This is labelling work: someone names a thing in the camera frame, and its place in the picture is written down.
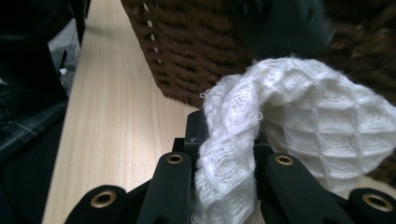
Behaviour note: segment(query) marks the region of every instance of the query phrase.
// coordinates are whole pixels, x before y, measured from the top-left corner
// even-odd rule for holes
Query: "woven basket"
[[[251,64],[227,0],[121,2],[167,97],[201,107],[201,92]]]
[[[228,0],[121,0],[163,95],[202,107],[200,93],[251,65]],[[334,28],[317,59],[396,105],[394,0],[325,0]],[[396,188],[396,151],[370,175]]]

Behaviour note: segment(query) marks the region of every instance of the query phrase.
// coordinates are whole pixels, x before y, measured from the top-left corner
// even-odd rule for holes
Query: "black object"
[[[8,85],[66,98],[48,42],[75,17],[80,41],[89,0],[0,3],[0,78]]]
[[[173,152],[160,158],[150,181],[129,193],[116,186],[91,190],[66,223],[190,223],[194,168],[190,158],[197,158],[206,137],[203,111],[191,113],[186,137],[175,139]],[[254,156],[258,197],[267,224],[384,224],[396,220],[396,201],[387,194],[355,189],[348,200],[333,195],[297,158],[274,153],[262,134],[256,139]]]
[[[332,31],[320,0],[231,0],[233,14],[256,59],[325,50]]]

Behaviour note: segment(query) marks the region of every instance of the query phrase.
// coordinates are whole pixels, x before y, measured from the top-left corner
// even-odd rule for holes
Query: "light wood surface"
[[[93,188],[151,179],[195,110],[162,96],[120,0],[92,0],[44,223],[64,223]],[[369,179],[359,186],[396,197]],[[262,223],[260,212],[247,223]]]

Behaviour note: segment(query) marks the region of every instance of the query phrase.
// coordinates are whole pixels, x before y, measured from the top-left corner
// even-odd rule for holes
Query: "metal grommet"
[[[183,157],[180,155],[177,155],[177,154],[170,155],[166,158],[166,161],[171,164],[178,164],[178,163],[183,162],[183,160],[184,160]]]
[[[381,196],[373,193],[366,193],[361,196],[365,203],[372,206],[373,208],[382,212],[393,211],[393,205]]]
[[[93,196],[91,206],[95,208],[103,208],[111,205],[116,201],[117,193],[112,189],[105,189]]]
[[[292,165],[294,160],[288,156],[277,156],[275,160],[282,165]]]

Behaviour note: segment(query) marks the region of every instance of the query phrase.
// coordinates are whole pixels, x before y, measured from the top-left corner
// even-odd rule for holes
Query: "black fabric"
[[[0,85],[0,223],[41,223],[66,106]]]
[[[12,209],[12,214],[0,211],[0,220],[41,223],[63,124],[60,118],[0,167],[0,184],[8,198],[0,207],[8,203]]]
[[[64,115],[67,101],[0,85],[0,164]]]

